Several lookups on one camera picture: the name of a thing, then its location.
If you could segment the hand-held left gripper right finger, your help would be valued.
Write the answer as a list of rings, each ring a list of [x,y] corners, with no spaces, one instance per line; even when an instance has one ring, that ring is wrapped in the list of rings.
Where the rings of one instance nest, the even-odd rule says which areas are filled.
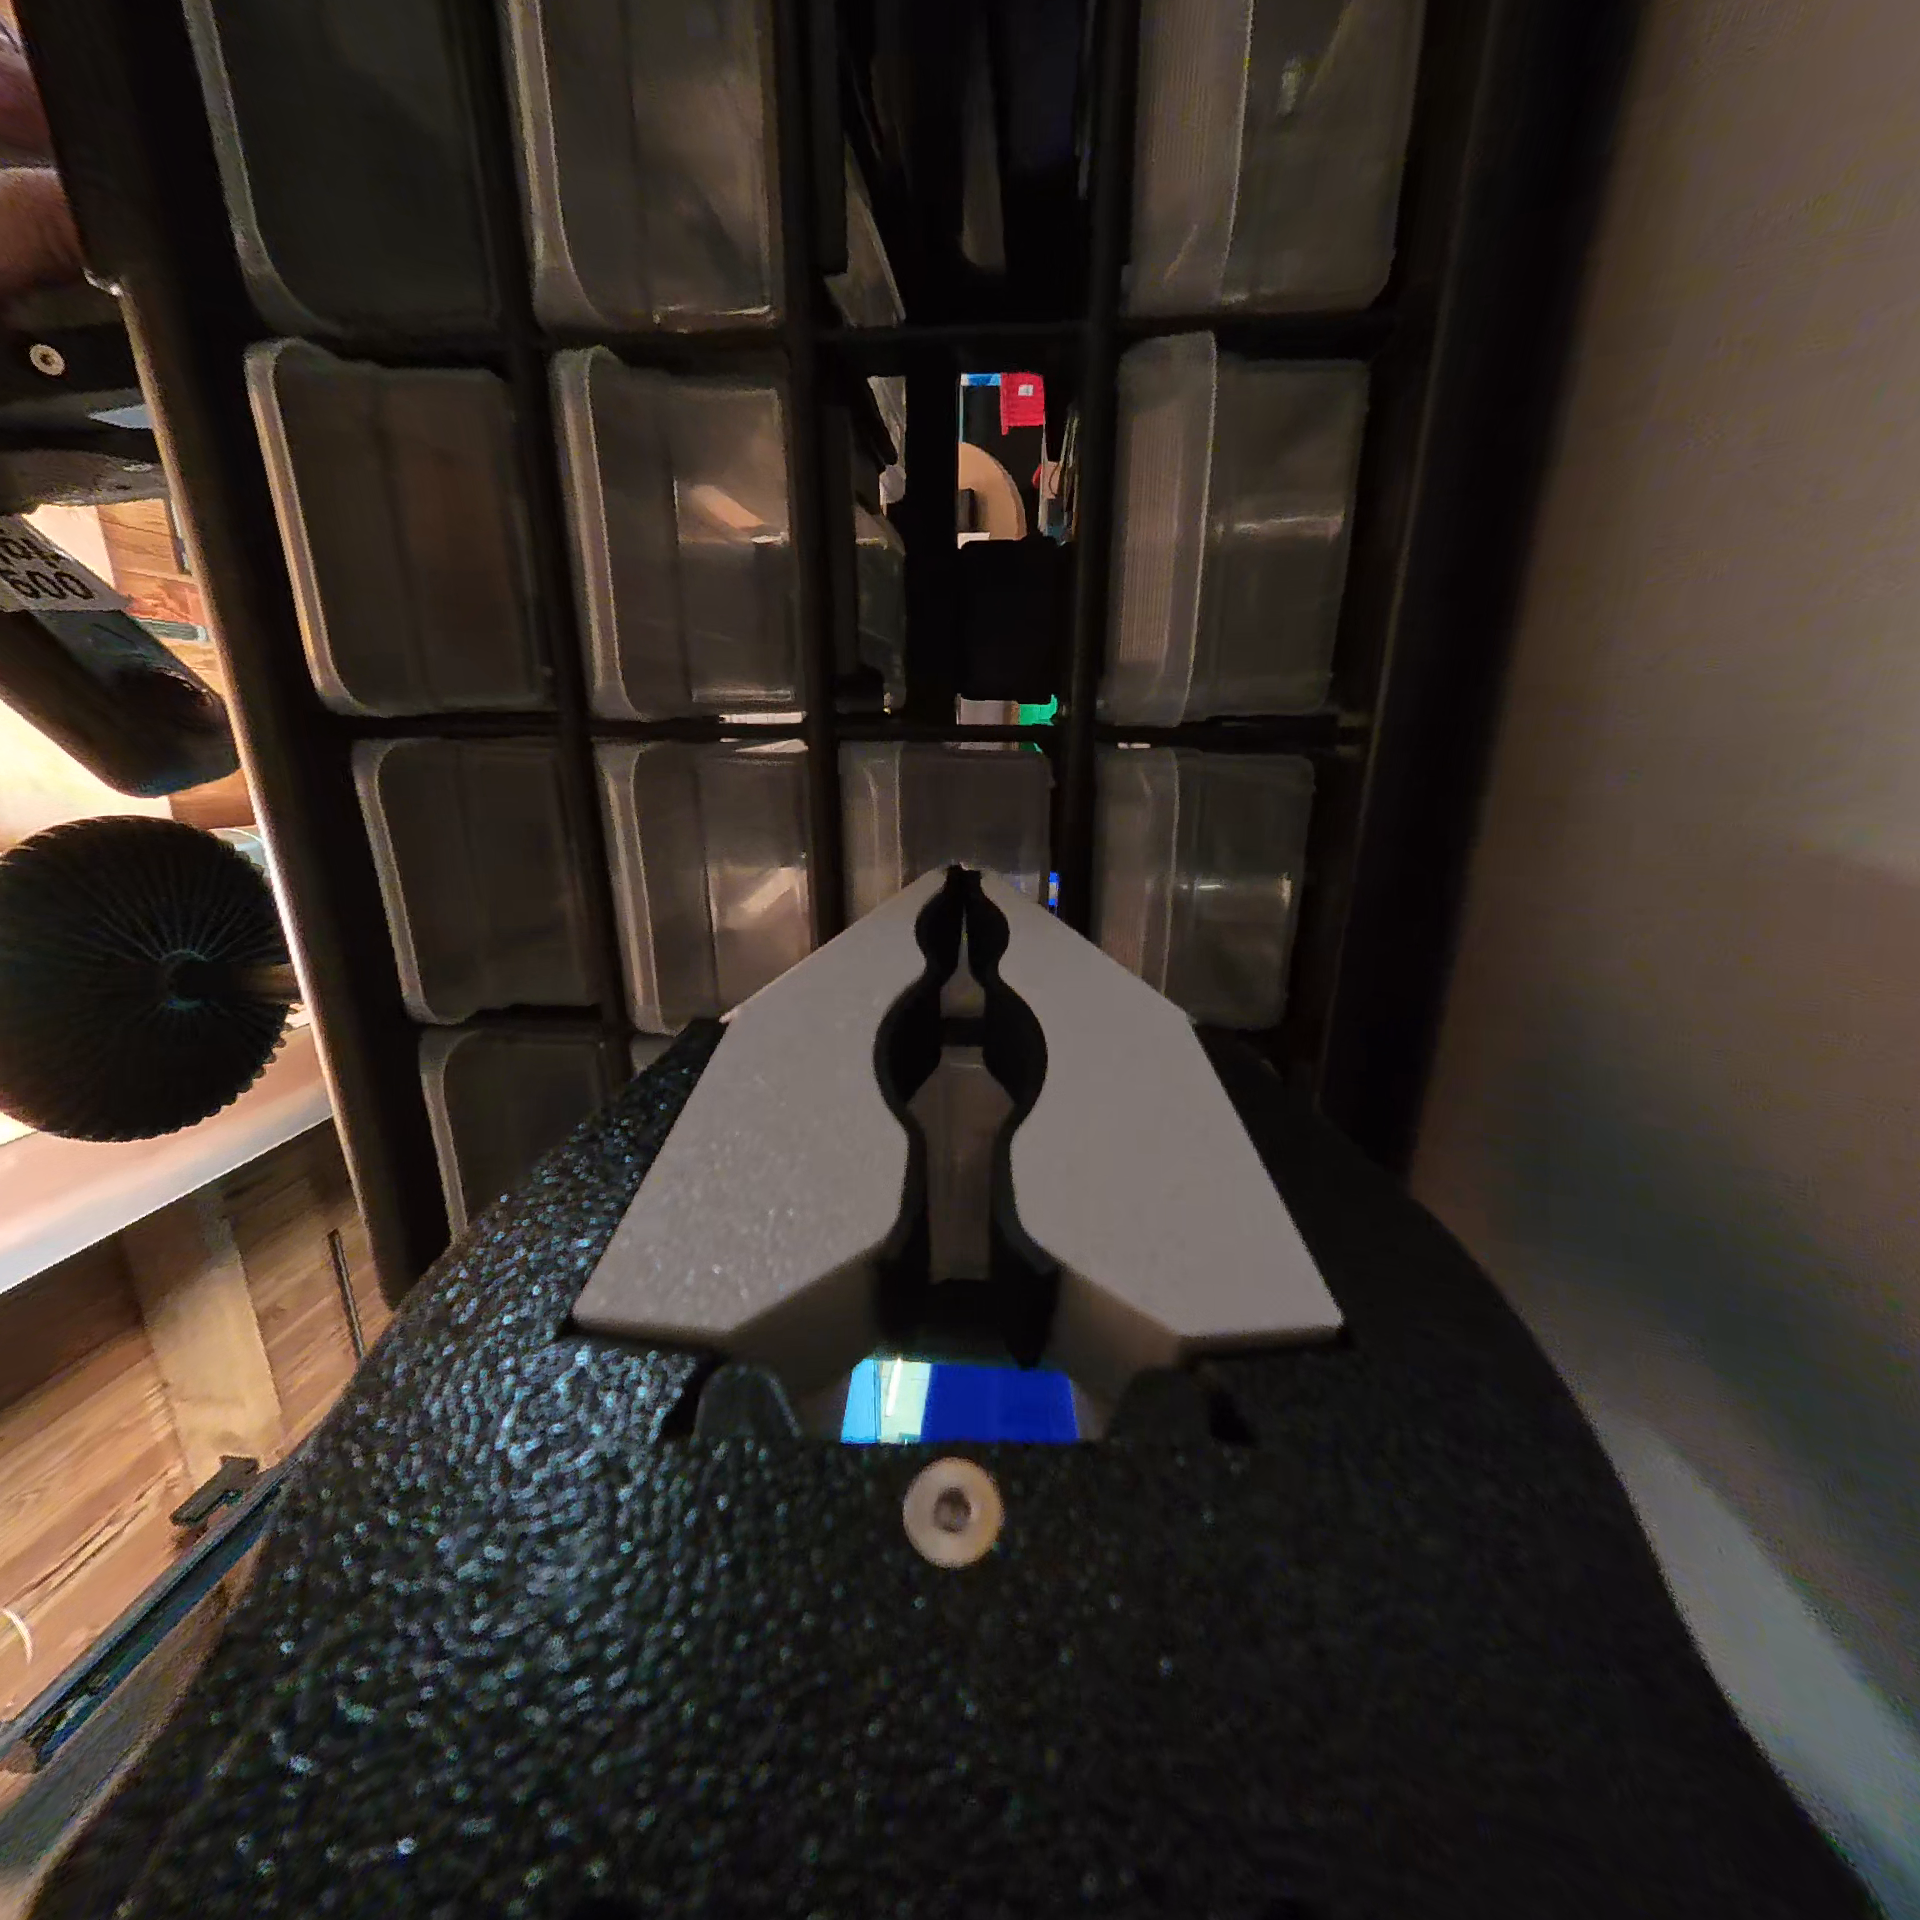
[[[1190,1016],[999,874],[965,883],[979,1055],[1009,1101],[991,1162],[1009,1349],[1103,1433],[1145,1378],[1336,1344],[1332,1288]]]

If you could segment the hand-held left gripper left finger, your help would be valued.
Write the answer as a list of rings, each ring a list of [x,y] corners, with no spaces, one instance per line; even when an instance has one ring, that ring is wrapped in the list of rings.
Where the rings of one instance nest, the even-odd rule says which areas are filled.
[[[771,1374],[838,1433],[857,1368],[926,1279],[926,1143],[962,874],[933,869],[745,999],[593,1265],[573,1323]]]

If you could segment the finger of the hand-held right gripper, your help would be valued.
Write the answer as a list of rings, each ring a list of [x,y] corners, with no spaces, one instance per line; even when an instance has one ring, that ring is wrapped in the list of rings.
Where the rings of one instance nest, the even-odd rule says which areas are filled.
[[[123,508],[168,500],[171,476],[154,446],[4,446],[4,512],[44,508]]]

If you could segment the person's right hand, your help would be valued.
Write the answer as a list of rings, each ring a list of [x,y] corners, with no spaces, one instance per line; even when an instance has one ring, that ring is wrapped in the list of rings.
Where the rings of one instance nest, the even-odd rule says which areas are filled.
[[[77,227],[31,59],[4,28],[4,300],[84,285]]]

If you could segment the black pleated round fixture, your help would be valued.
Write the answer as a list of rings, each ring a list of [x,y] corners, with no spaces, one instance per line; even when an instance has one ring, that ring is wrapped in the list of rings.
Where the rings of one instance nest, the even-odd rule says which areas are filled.
[[[299,1003],[275,886],[218,833],[100,818],[4,855],[4,1117],[27,1131],[188,1131],[261,1081]]]

